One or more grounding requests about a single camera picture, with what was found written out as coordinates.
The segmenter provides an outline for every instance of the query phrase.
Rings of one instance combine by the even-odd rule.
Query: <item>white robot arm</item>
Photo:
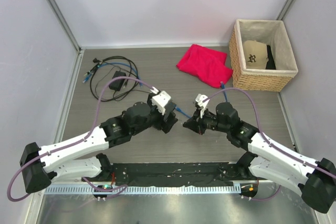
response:
[[[106,181],[112,173],[112,166],[104,154],[89,159],[79,159],[92,152],[103,151],[130,141],[131,137],[154,127],[168,133],[177,122],[173,112],[176,104],[165,91],[149,94],[147,103],[137,102],[121,115],[107,119],[88,133],[69,140],[39,147],[35,142],[28,144],[22,154],[20,166],[41,158],[23,171],[26,193],[35,193],[52,182],[80,177],[95,181]]]
[[[277,143],[240,120],[228,102],[218,104],[216,114],[206,108],[207,103],[207,96],[197,96],[197,109],[183,124],[185,128],[198,134],[204,134],[206,129],[226,133],[233,145],[247,151],[237,162],[241,175],[272,180],[297,193],[313,209],[328,212],[336,199],[336,179],[333,178],[336,168],[331,161],[325,158],[317,161]]]

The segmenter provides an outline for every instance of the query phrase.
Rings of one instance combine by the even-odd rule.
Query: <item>black connector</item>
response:
[[[116,71],[116,72],[114,73],[112,79],[114,79],[114,78],[116,78],[116,77],[120,77],[120,76],[126,76],[126,73],[121,72],[121,71]],[[114,82],[112,82],[112,83],[109,85],[109,88],[110,88],[111,90],[120,91],[122,85],[124,84],[124,81],[125,81],[125,79],[120,79],[120,80],[114,81]]]

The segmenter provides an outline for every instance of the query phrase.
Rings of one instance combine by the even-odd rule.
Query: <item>woven basket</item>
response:
[[[256,40],[270,45],[277,70],[247,69],[243,50],[243,42],[246,40]],[[232,32],[229,49],[234,87],[279,92],[298,73],[282,21],[238,19]]]

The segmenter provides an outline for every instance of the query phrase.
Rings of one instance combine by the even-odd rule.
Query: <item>gray floor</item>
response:
[[[227,47],[213,49],[228,52]],[[193,101],[198,93],[211,95],[217,89],[202,83],[196,77],[180,72],[176,64],[187,51],[187,48],[141,48],[141,49],[99,49],[86,50],[75,93],[64,133],[64,140],[87,132],[92,125],[97,101],[91,95],[89,83],[83,84],[83,75],[93,67],[93,58],[103,59],[108,56],[121,55],[130,58],[139,69],[141,79],[154,85],[160,90],[168,92],[174,102],[187,114],[192,115],[195,106]],[[226,65],[230,66],[229,56]],[[101,68],[95,76],[96,83],[111,69],[110,66]],[[114,71],[98,86],[101,87],[112,78]],[[227,87],[232,87],[230,80]],[[277,94],[274,92],[251,91],[261,117],[264,131],[279,143],[291,147],[291,140],[280,108]],[[107,90],[105,97],[112,95]],[[227,93],[229,101],[237,109],[242,120],[256,124],[255,115],[248,99],[238,91]],[[121,102],[108,102],[101,105],[98,122],[120,115],[121,112],[135,102],[146,101],[147,94],[132,92]],[[224,100],[219,94],[208,105],[214,111],[216,105]],[[111,162],[224,162],[237,161],[244,153],[243,150],[231,145],[226,135],[219,132],[207,131],[200,136],[182,127],[187,119],[176,113],[179,121],[168,134],[148,129],[132,138],[126,144],[104,151]]]

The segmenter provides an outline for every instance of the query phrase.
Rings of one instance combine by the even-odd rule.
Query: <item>black cable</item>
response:
[[[97,86],[98,86],[98,84],[106,77],[106,76],[108,76],[109,74],[110,74],[110,72],[114,69],[114,68],[119,68],[120,70],[121,70],[121,68],[119,67],[119,66],[113,66],[113,68],[111,68],[110,69],[110,71],[107,73],[107,74],[105,74],[105,76],[103,77],[103,78],[101,78],[98,82],[97,82],[97,84],[96,84],[96,86],[95,86],[95,94],[96,94],[96,96],[98,96],[97,95]]]
[[[93,95],[93,97],[96,98],[97,100],[99,99],[99,96],[98,96],[98,94],[97,94],[97,86],[98,86],[98,84],[96,85],[96,87],[95,87],[95,89],[94,89],[95,91],[93,91],[93,89],[92,89],[92,80],[93,80],[94,76],[96,75],[96,73],[97,73],[99,67],[100,67],[104,62],[106,62],[106,61],[108,61],[108,60],[116,60],[116,59],[126,60],[126,61],[129,63],[129,65],[130,65],[131,67],[134,67],[134,69],[136,70],[136,74],[132,72],[132,68],[130,68],[130,71],[127,71],[127,70],[122,69],[122,68],[120,68],[120,67],[119,67],[119,68],[122,69],[122,70],[124,70],[125,72],[128,72],[128,73],[129,73],[128,76],[133,75],[133,76],[135,76],[136,78],[139,78],[139,76],[138,76],[138,68],[137,68],[137,66],[135,65],[135,63],[134,63],[132,60],[130,60],[130,59],[124,57],[124,56],[112,56],[112,57],[108,57],[108,58],[105,58],[105,59],[99,61],[99,62],[98,62],[98,63],[97,63],[97,64],[90,70],[90,73],[92,74],[92,75],[91,75],[91,78],[90,78],[90,91],[91,91],[91,94]],[[125,92],[123,92],[123,93],[121,93],[121,94],[118,94],[118,95],[115,95],[116,93],[114,92],[112,98],[110,98],[110,99],[102,99],[101,101],[102,101],[102,102],[121,101],[121,100],[124,99],[124,98],[125,98],[131,91],[133,91],[134,88],[135,88],[138,84],[139,84],[138,82],[134,82],[134,85],[131,87],[130,90],[125,91]]]

